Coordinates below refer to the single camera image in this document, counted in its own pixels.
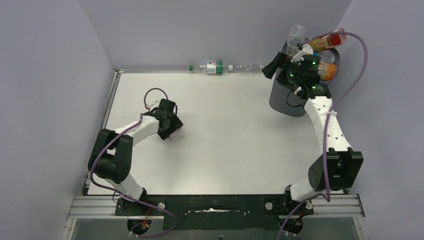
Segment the grey mesh waste bin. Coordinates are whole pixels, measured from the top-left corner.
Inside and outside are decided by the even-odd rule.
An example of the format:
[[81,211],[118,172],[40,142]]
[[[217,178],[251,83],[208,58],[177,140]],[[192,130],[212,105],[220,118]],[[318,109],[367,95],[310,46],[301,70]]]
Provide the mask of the grey mesh waste bin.
[[328,85],[335,81],[340,54],[332,48],[291,61],[293,57],[286,54],[288,48],[285,43],[262,73],[273,80],[270,107],[291,117],[301,117],[306,113],[304,106],[309,98],[330,96]]

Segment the red cap bottle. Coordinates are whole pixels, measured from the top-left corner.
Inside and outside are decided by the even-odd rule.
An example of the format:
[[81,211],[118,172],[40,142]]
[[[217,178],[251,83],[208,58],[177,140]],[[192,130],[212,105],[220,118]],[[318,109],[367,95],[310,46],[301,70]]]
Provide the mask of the red cap bottle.
[[168,142],[180,142],[184,139],[185,134],[182,130],[182,128],[177,129],[173,133],[169,135],[169,137],[166,139]]

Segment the orange juice bottle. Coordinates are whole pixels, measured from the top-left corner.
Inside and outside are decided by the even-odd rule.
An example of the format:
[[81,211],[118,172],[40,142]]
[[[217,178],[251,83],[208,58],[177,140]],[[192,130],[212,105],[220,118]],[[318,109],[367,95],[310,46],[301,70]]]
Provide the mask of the orange juice bottle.
[[332,63],[320,62],[318,73],[322,81],[333,80],[337,74],[338,66]]

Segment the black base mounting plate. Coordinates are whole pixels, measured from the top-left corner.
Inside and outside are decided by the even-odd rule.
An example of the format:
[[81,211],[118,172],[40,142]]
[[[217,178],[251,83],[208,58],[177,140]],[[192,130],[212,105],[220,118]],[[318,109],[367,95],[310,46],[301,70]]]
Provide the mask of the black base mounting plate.
[[311,201],[303,203],[284,194],[250,195],[142,195],[139,202],[120,197],[115,216],[128,217],[127,229],[146,235],[153,220],[162,220],[162,230],[283,229],[294,234],[303,228],[303,218],[312,216]]

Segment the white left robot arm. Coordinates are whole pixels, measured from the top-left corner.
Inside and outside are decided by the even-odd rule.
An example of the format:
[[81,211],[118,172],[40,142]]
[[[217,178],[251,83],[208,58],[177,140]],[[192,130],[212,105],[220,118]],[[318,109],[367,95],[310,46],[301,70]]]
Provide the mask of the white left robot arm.
[[146,190],[130,173],[133,148],[153,135],[163,141],[168,139],[184,125],[177,113],[177,104],[163,98],[157,106],[141,113],[138,120],[117,129],[101,129],[88,161],[92,184],[118,193],[127,201],[140,202]]

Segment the crushed clear bottle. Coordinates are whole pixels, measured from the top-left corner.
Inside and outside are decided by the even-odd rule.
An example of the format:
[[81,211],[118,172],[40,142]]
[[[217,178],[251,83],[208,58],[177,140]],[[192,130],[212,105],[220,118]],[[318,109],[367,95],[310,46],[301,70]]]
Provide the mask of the crushed clear bottle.
[[265,66],[263,64],[229,64],[229,73],[259,73]]

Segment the crushed bottle white blue label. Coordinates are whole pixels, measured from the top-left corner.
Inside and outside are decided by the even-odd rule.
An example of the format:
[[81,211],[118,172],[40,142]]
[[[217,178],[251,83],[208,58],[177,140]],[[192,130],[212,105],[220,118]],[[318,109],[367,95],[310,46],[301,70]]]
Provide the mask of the crushed bottle white blue label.
[[291,27],[288,36],[287,36],[287,48],[286,54],[294,57],[300,50],[299,45],[302,46],[302,43],[306,38],[306,28],[302,25],[295,24]]

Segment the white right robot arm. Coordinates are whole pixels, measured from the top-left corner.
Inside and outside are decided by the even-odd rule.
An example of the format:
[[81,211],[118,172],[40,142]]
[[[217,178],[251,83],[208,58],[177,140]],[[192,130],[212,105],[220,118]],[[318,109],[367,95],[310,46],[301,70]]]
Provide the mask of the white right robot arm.
[[281,199],[282,209],[289,214],[295,213],[303,200],[351,188],[364,161],[362,152],[354,150],[343,134],[328,86],[320,83],[320,60],[313,53],[295,59],[278,52],[262,69],[268,79],[280,70],[276,81],[302,100],[301,107],[311,119],[321,146],[321,155],[309,167],[307,178],[290,185],[290,194]]

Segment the green cap bottle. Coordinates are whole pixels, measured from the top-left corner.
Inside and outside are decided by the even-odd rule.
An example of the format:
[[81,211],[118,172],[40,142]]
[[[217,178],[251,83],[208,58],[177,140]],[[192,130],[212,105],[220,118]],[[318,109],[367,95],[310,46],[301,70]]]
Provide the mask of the green cap bottle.
[[203,65],[190,65],[188,67],[191,73],[205,73],[207,75],[223,75],[229,73],[229,66],[221,61],[208,61]]

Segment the amber tea bottle red label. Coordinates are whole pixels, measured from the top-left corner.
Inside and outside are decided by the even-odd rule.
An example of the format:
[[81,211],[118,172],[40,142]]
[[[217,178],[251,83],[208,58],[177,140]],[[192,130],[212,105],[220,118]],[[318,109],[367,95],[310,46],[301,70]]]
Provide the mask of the amber tea bottle red label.
[[336,48],[347,41],[347,37],[344,34],[345,30],[340,27],[332,33],[337,34],[328,34],[322,37],[317,37],[308,41],[308,44],[313,48],[315,52],[322,52],[325,50]]

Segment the aluminium frame rail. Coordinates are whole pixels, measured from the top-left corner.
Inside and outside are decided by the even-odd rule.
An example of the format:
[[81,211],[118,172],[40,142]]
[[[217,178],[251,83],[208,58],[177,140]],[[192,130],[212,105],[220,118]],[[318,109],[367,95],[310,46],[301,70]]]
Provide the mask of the aluminium frame rail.
[[68,219],[110,219],[115,217],[116,203],[111,195],[75,196]]

